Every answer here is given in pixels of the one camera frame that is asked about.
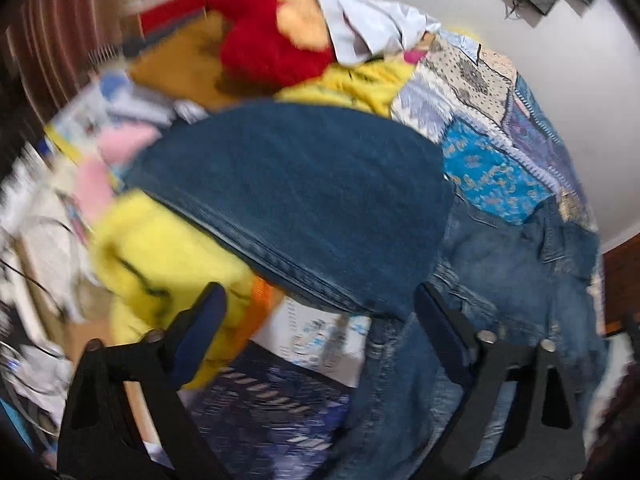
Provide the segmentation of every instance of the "white wall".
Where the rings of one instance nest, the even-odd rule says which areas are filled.
[[[640,50],[609,0],[582,16],[560,0],[535,27],[506,21],[502,0],[402,1],[513,60],[571,152],[605,249],[640,232]]]

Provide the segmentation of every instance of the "striped curtain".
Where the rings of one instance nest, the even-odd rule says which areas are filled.
[[[121,9],[135,1],[25,0],[6,42],[42,123],[86,82],[89,52],[120,43]]]

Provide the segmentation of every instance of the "metal bolt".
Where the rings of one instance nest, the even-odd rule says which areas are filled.
[[[488,343],[490,345],[498,341],[498,336],[489,330],[481,330],[480,332],[478,332],[477,336],[480,341],[482,341],[483,343]]]
[[[91,341],[89,341],[84,348],[88,352],[93,352],[94,350],[104,348],[104,344],[100,339],[91,339]]]
[[[153,330],[149,330],[149,332],[145,335],[145,342],[147,343],[155,343],[160,341],[164,337],[164,330],[160,328],[155,328]]]
[[[543,339],[540,341],[540,346],[545,349],[547,352],[555,352],[556,351],[556,343],[551,341],[551,339]]]

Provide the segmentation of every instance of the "blue denim fabric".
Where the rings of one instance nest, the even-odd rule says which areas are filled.
[[[256,102],[147,148],[126,183],[312,300],[406,320],[452,197],[442,150],[337,107]]]
[[[590,391],[602,373],[593,309],[581,311],[589,239],[552,227],[552,202],[508,225],[456,198],[442,171],[440,147],[400,124],[267,102],[176,125],[126,178],[276,284],[372,317],[360,383],[319,478],[406,480],[458,406],[462,392],[413,312],[428,276],[478,328],[517,342],[552,336],[575,370],[590,371],[586,383],[575,375],[577,388]],[[478,460],[512,395],[503,388]]]
[[[574,387],[581,422],[607,358],[586,290],[597,253],[598,236],[563,222],[553,197],[515,226],[456,195],[430,277],[448,305],[461,310],[477,330],[491,330],[516,344],[553,340]],[[444,370],[438,372],[437,389],[449,395],[458,390],[462,396]],[[494,452],[513,394],[514,384],[505,384],[476,463]],[[437,427],[446,423],[456,399],[434,404]]]

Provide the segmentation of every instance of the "red plush toy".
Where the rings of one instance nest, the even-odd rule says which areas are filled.
[[[322,75],[335,61],[316,0],[208,0],[234,25],[222,44],[223,66],[284,87]]]

